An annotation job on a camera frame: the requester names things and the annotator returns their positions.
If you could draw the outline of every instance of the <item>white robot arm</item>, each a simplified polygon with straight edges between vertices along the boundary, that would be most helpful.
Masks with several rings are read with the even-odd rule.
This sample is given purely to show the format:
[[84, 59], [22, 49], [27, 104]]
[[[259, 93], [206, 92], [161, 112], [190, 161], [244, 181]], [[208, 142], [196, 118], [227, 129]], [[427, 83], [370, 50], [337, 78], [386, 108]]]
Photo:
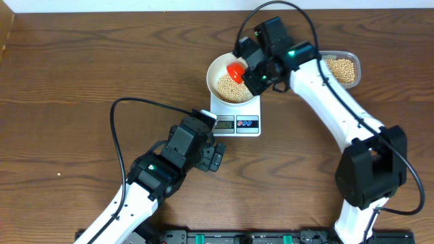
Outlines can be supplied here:
[[[118, 218], [94, 241], [95, 244], [122, 243], [134, 229], [154, 214], [158, 208], [157, 200], [151, 201], [149, 192], [137, 183], [126, 185], [125, 203]], [[122, 195], [122, 186], [102, 214], [75, 241], [75, 244], [87, 244], [102, 229], [116, 212]]]
[[[363, 118], [370, 127], [376, 128], [376, 131], [380, 133], [379, 128], [384, 125], [370, 116], [356, 103], [350, 94], [339, 84], [324, 61], [321, 61], [321, 66], [324, 75], [329, 78], [328, 82], [336, 93], [359, 117]], [[301, 64], [299, 70], [292, 72], [290, 87], [292, 91], [302, 97], [317, 113], [334, 136], [341, 152], [346, 147], [352, 145], [353, 139], [359, 138], [360, 140], [365, 140], [373, 136], [371, 132], [358, 124], [354, 117], [337, 101], [327, 86], [323, 84], [316, 60]], [[373, 209], [375, 207], [382, 207], [387, 200], [388, 198], [383, 197], [374, 201], [365, 210], [353, 207], [344, 200], [340, 217], [334, 225], [334, 230], [341, 241], [345, 244], [361, 243], [363, 241], [363, 232], [366, 230]], [[367, 238], [371, 237], [371, 235], [372, 227], [369, 229]]]
[[[139, 98], [120, 98], [115, 101], [111, 113], [115, 146], [117, 139], [113, 129], [113, 111], [116, 103], [122, 100], [162, 105]], [[218, 170], [226, 146], [221, 143], [214, 146], [211, 131], [217, 117], [206, 110], [182, 112], [190, 116], [185, 117], [180, 125], [172, 126], [168, 141], [157, 142], [146, 154], [132, 163], [124, 184], [124, 202], [121, 200], [121, 186], [108, 207], [75, 241], [76, 244], [123, 243], [141, 223], [153, 215], [159, 204], [181, 187], [190, 169], [196, 167], [205, 172]], [[160, 146], [163, 147], [160, 154], [154, 153]], [[113, 216], [120, 204], [120, 212]]]

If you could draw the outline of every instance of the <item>white scale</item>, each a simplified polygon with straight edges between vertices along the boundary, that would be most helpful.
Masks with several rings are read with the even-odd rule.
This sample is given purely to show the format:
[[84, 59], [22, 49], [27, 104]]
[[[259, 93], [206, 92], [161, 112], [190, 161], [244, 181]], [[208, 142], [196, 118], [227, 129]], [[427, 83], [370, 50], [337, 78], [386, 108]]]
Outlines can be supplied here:
[[217, 115], [214, 136], [259, 136], [260, 96], [242, 106], [226, 106], [211, 95], [211, 113]]

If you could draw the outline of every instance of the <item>wood grain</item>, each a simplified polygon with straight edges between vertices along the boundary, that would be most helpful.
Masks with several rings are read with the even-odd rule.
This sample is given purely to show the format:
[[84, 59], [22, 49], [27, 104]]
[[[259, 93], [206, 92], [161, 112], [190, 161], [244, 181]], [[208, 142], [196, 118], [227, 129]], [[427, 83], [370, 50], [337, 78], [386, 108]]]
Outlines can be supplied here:
[[3, 0], [0, 0], [0, 64], [3, 59], [3, 52], [6, 49], [6, 42], [11, 31], [14, 16], [15, 14], [12, 10]]
[[[138, 96], [185, 109], [209, 108], [205, 75], [233, 47], [247, 12], [20, 14], [0, 66], [0, 243], [71, 243], [120, 185], [109, 127], [111, 102]], [[377, 229], [434, 226], [434, 9], [308, 11], [321, 49], [361, 60], [355, 99], [385, 125], [401, 125], [408, 158], [427, 194], [422, 213], [382, 213]], [[296, 40], [311, 40], [293, 11], [281, 16]], [[116, 112], [126, 167], [182, 115], [126, 102]], [[316, 114], [291, 92], [262, 96], [262, 135], [221, 138], [216, 174], [192, 170], [152, 217], [161, 226], [288, 230], [331, 226], [342, 197], [334, 183], [339, 149]], [[417, 205], [408, 175], [389, 207]]]

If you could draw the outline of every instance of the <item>black cable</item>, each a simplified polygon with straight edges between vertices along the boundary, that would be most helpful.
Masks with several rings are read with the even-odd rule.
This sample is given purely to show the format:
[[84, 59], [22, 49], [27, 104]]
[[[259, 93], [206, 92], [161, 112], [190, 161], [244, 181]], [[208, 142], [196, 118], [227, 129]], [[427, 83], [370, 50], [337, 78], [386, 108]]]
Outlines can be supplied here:
[[321, 68], [321, 64], [320, 61], [322, 59], [321, 54], [319, 53], [319, 44], [318, 44], [318, 36], [317, 33], [315, 31], [315, 27], [313, 26], [313, 23], [311, 21], [311, 19], [307, 16], [307, 14], [300, 9], [299, 7], [297, 7], [296, 5], [294, 5], [293, 3], [288, 3], [286, 1], [269, 1], [268, 3], [264, 3], [261, 6], [257, 7], [255, 10], [253, 10], [249, 16], [244, 20], [243, 24], [241, 25], [238, 35], [237, 35], [237, 40], [235, 41], [235, 52], [238, 52], [238, 45], [239, 45], [239, 38], [241, 36], [241, 32], [243, 31], [243, 28], [245, 26], [245, 24], [247, 23], [247, 21], [261, 8], [268, 6], [270, 4], [274, 4], [274, 3], [281, 3], [281, 4], [286, 4], [289, 6], [292, 6], [293, 8], [297, 9], [303, 16], [304, 18], [307, 20], [307, 22], [309, 23], [309, 26], [311, 27], [312, 30], [312, 35], [313, 35], [313, 41], [315, 44], [315, 55], [317, 58], [317, 67], [318, 67], [318, 71], [319, 74], [321, 75], [321, 78], [323, 79], [323, 82], [327, 85], [328, 89], [330, 90], [330, 92], [334, 95], [334, 97], [344, 106], [344, 108], [354, 117], [354, 119], [363, 127], [365, 127], [369, 132], [371, 132], [372, 134], [374, 134], [374, 136], [376, 136], [377, 138], [380, 139], [380, 141], [387, 146], [393, 153], [395, 153], [403, 162], [404, 164], [407, 166], [407, 168], [410, 170], [410, 173], [412, 174], [414, 180], [416, 181], [416, 184], [418, 186], [419, 189], [419, 205], [416, 209], [412, 210], [412, 211], [399, 211], [399, 210], [395, 210], [395, 209], [389, 209], [386, 207], [376, 207], [374, 209], [374, 213], [376, 211], [379, 210], [383, 210], [383, 211], [387, 211], [389, 213], [392, 214], [399, 214], [399, 215], [403, 215], [403, 216], [411, 216], [414, 214], [417, 214], [418, 212], [420, 212], [425, 204], [425, 191], [423, 189], [423, 185], [422, 182], [420, 181], [420, 178], [418, 176], [418, 174], [416, 173], [416, 170], [414, 170], [414, 168], [412, 167], [412, 165], [407, 161], [406, 158], [404, 158], [401, 153], [398, 152], [398, 150], [392, 146], [385, 138], [383, 138], [377, 131], [375, 131], [374, 129], [372, 129], [369, 125], [367, 125], [364, 120], [362, 118], [360, 118], [347, 104], [345, 104], [345, 102], [339, 97], [339, 95], [336, 93], [336, 91], [334, 91], [333, 87], [330, 85], [330, 83], [328, 82], [328, 78], [326, 78], [326, 76], [324, 75], [322, 68]]
[[369, 230], [371, 229], [371, 225], [373, 225], [375, 217], [379, 213], [380, 213], [380, 210], [378, 210], [378, 209], [374, 209], [374, 211], [372, 212], [371, 218], [369, 219], [368, 225], [366, 226], [366, 229], [363, 233], [363, 242], [362, 242], [363, 244], [366, 244], [366, 242], [367, 242], [366, 237], [368, 237], [368, 233], [369, 233]]
[[107, 227], [109, 227], [109, 225], [113, 222], [113, 220], [117, 219], [119, 213], [122, 210], [123, 204], [125, 203], [125, 189], [127, 186], [127, 182], [125, 179], [125, 165], [123, 164], [121, 148], [119, 146], [119, 141], [117, 140], [116, 129], [115, 129], [115, 108], [116, 108], [116, 105], [122, 101], [146, 102], [146, 103], [149, 103], [152, 105], [160, 106], [162, 108], [168, 108], [168, 109], [172, 109], [174, 111], [178, 111], [178, 112], [182, 112], [182, 113], [190, 115], [189, 111], [183, 110], [181, 108], [175, 108], [172, 106], [164, 105], [164, 104], [161, 104], [158, 102], [154, 102], [154, 101], [150, 101], [150, 100], [146, 100], [146, 99], [142, 99], [142, 98], [118, 98], [113, 102], [113, 104], [111, 105], [111, 109], [110, 109], [110, 128], [111, 128], [111, 134], [113, 136], [113, 142], [115, 143], [116, 153], [117, 153], [117, 156], [119, 158], [119, 164], [121, 166], [122, 196], [121, 196], [121, 200], [119, 202], [119, 206], [118, 206], [116, 212], [114, 214], [112, 214], [110, 220], [107, 221], [107, 223], [94, 235], [94, 237], [92, 237], [92, 239], [90, 239], [90, 241], [87, 244], [92, 244], [104, 232], [104, 230], [106, 230]]
[[314, 230], [313, 232], [314, 232], [315, 234], [317, 234], [317, 236], [318, 236], [318, 238], [319, 238], [319, 241], [321, 241], [320, 244], [326, 244], [326, 243], [328, 243], [328, 242], [326, 242], [326, 243], [323, 242], [323, 239], [321, 239], [321, 235], [319, 235], [318, 232], [317, 232], [316, 230]]

